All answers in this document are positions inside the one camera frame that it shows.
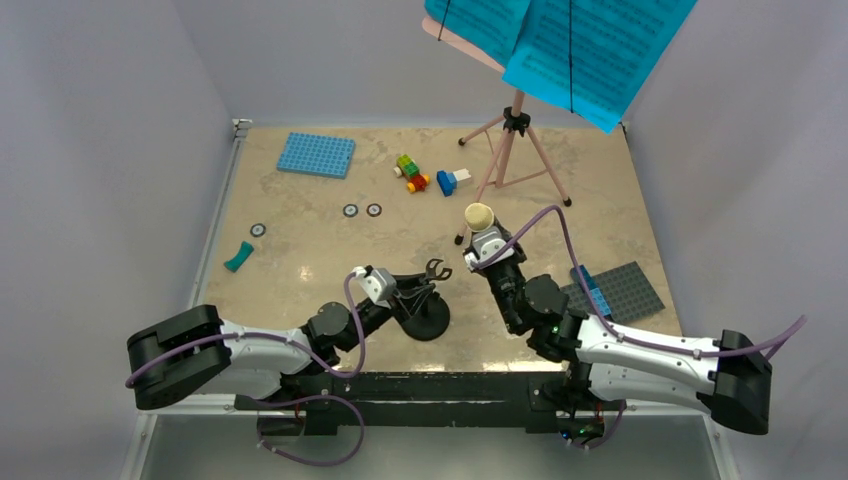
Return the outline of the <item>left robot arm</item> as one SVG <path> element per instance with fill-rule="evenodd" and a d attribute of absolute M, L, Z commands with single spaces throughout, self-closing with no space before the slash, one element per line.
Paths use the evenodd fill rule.
<path fill-rule="evenodd" d="M 287 330 L 247 327 L 223 319 L 212 304 L 197 305 L 130 336 L 125 386 L 145 411 L 195 394 L 242 395 L 287 408 L 298 395 L 294 377 L 357 376 L 367 337 L 387 322 L 438 320 L 437 280 L 431 271 L 393 275 L 358 266 L 343 282 L 345 302 L 328 302 Z"/>

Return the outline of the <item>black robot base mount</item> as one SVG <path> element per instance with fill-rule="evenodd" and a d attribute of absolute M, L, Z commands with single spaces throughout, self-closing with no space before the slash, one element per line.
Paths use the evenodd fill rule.
<path fill-rule="evenodd" d="M 618 411 L 558 371 L 366 372 L 285 377 L 262 400 L 237 395 L 238 411 L 262 418 L 293 414 L 303 433 L 335 435 L 341 427 L 518 428 L 530 434 L 603 431 L 601 415 Z"/>

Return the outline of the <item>beige toy microphone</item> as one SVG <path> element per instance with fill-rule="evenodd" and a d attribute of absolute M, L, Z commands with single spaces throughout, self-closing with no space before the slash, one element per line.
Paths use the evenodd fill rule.
<path fill-rule="evenodd" d="M 488 205 L 474 202 L 466 207 L 464 220 L 470 231 L 481 232 L 494 225 L 496 216 Z"/>

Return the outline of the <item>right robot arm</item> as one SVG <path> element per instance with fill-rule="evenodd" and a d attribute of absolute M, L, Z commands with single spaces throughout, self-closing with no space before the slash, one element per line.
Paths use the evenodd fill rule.
<path fill-rule="evenodd" d="M 630 327 L 608 331 L 599 316 L 571 307 L 550 275 L 526 279 L 526 256 L 493 225 L 472 235 L 465 251 L 491 289 L 509 333 L 526 335 L 538 356 L 566 362 L 561 381 L 567 408 L 596 402 L 646 400 L 707 413 L 737 432 L 769 430 L 772 366 L 744 334 L 675 337 Z"/>

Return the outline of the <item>pink music stand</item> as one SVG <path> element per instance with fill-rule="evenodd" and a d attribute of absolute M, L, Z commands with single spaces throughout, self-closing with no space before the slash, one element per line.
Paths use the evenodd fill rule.
<path fill-rule="evenodd" d="M 446 42 L 451 47 L 464 53 L 465 55 L 477 60 L 480 63 L 490 67 L 498 73 L 504 73 L 505 68 L 484 53 L 479 47 L 474 46 L 469 41 L 463 39 L 456 33 L 448 30 L 442 21 L 436 21 L 429 14 L 426 14 L 422 20 L 422 28 L 429 35 L 435 37 L 438 41 Z M 538 138 L 535 130 L 531 126 L 530 116 L 523 110 L 526 93 L 520 89 L 515 90 L 512 104 L 505 107 L 503 112 L 490 120 L 488 123 L 473 130 L 469 134 L 460 137 L 457 143 L 460 146 L 466 145 L 470 140 L 481 134 L 487 134 L 492 127 L 501 125 L 502 133 L 496 146 L 491 149 L 491 157 L 476 189 L 473 202 L 480 202 L 485 189 L 489 186 L 494 186 L 496 189 L 504 188 L 514 184 L 518 184 L 533 178 L 547 175 L 555 185 L 561 202 L 565 207 L 572 205 L 572 199 L 566 192 L 566 189 L 555 172 L 551 160 L 542 147 L 541 141 Z M 511 157 L 512 147 L 516 137 L 527 136 L 531 141 L 537 155 L 539 156 L 544 168 L 533 174 L 517 178 L 511 181 L 505 181 L 504 177 L 507 172 L 509 160 Z"/>

